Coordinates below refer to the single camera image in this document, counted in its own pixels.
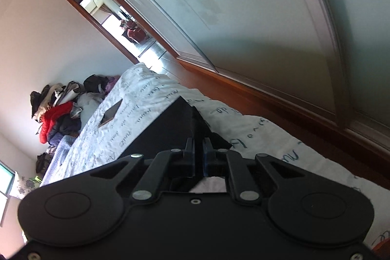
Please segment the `black pants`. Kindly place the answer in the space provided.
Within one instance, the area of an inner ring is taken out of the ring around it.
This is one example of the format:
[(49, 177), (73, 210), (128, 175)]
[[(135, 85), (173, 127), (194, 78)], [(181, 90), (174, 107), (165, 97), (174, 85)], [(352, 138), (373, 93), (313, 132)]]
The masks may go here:
[(208, 138), (215, 149), (231, 148), (221, 135), (211, 131), (196, 107), (179, 97), (134, 139), (119, 158), (142, 154), (146, 160), (152, 160), (164, 150), (183, 149), (190, 137), (201, 141)]

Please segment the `white script-print bedsheet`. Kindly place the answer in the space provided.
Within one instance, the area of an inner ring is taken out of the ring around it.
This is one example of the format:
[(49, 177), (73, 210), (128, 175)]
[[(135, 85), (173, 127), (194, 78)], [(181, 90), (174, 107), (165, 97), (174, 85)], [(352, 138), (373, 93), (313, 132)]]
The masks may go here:
[(77, 99), (81, 131), (63, 137), (43, 178), (47, 185), (111, 163), (126, 154), (146, 158), (184, 148), (201, 126), (215, 148), (232, 148), (244, 158), (269, 154), (364, 194), (375, 210), (366, 236), (369, 248), (389, 241), (389, 191), (355, 176), (302, 143), (272, 121), (243, 115), (232, 107), (184, 87), (140, 63), (118, 79), (108, 96), (86, 93)]

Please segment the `black smartphone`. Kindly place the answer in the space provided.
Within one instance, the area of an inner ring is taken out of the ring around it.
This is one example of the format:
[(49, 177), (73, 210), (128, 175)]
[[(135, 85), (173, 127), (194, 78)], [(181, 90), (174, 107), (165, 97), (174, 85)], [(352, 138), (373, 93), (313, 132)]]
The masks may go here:
[(118, 101), (112, 107), (107, 109), (107, 111), (105, 111), (103, 118), (101, 119), (98, 127), (102, 127), (103, 125), (106, 125), (108, 122), (112, 121), (114, 119), (119, 107), (121, 106), (121, 104), (122, 104), (122, 100)]

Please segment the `lavender striped blanket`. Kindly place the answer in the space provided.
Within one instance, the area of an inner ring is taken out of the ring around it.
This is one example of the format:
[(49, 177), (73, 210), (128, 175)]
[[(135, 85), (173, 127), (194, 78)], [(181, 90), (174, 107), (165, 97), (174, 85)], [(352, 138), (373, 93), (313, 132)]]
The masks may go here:
[(71, 135), (66, 135), (61, 139), (44, 174), (40, 187), (63, 180), (63, 172), (61, 172), (61, 169), (65, 166), (65, 159), (76, 139), (76, 137)]

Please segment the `pile of clothes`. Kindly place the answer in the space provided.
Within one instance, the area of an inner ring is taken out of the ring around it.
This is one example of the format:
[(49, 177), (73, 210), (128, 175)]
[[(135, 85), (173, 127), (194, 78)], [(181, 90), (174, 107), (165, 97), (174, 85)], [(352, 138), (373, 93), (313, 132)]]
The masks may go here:
[(77, 136), (111, 92), (118, 75), (91, 75), (82, 83), (45, 85), (30, 93), (31, 118), (40, 144), (56, 148), (66, 136)]

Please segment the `black bag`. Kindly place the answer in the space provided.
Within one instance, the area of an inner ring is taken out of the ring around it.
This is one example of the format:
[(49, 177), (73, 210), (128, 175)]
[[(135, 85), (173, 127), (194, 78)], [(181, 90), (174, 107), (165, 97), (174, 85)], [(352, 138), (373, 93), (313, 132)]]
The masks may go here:
[(37, 156), (37, 160), (36, 160), (37, 174), (42, 174), (42, 175), (45, 174), (52, 161), (53, 156), (54, 155), (50, 153), (42, 153), (41, 155)]

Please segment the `red puffer jacket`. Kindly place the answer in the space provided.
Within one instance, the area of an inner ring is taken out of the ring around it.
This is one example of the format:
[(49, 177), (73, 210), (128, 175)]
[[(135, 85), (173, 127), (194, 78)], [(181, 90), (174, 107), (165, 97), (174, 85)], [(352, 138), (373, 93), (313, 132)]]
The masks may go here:
[(56, 124), (56, 121), (59, 117), (70, 114), (73, 109), (73, 102), (69, 101), (62, 105), (53, 107), (49, 109), (41, 117), (41, 130), (39, 133), (39, 140), (41, 144), (45, 144), (48, 141), (48, 133), (51, 131), (52, 127)]

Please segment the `floral cushion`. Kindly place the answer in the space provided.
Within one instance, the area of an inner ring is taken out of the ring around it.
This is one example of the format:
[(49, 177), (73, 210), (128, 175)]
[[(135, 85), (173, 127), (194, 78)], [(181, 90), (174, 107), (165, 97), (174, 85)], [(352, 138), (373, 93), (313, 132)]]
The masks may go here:
[(39, 188), (40, 184), (24, 176), (15, 176), (15, 180), (10, 190), (10, 196), (17, 199), (24, 199), (29, 193)]

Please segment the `window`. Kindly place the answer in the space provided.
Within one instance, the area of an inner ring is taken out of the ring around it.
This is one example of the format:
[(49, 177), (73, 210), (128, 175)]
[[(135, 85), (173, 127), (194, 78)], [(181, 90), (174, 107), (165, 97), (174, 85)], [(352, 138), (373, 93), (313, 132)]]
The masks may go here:
[(4, 163), (0, 163), (0, 220), (3, 224), (5, 212), (9, 202), (9, 194), (13, 186), (15, 179), (15, 172), (6, 166)]

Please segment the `white wardrobe sliding door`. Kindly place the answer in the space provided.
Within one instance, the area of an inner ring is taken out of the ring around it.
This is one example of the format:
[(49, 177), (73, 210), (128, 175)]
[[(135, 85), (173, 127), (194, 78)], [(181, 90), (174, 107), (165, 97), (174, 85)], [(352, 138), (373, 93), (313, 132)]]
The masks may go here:
[(389, 147), (389, 0), (126, 0), (181, 58)]

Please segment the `wooden door frame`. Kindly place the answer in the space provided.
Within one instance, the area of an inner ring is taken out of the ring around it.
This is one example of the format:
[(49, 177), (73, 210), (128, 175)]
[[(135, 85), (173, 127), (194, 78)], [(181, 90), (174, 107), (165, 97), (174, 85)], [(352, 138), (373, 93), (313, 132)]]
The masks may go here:
[(91, 23), (117, 50), (136, 64), (149, 68), (178, 63), (173, 51), (153, 32), (145, 29), (118, 0), (66, 0)]

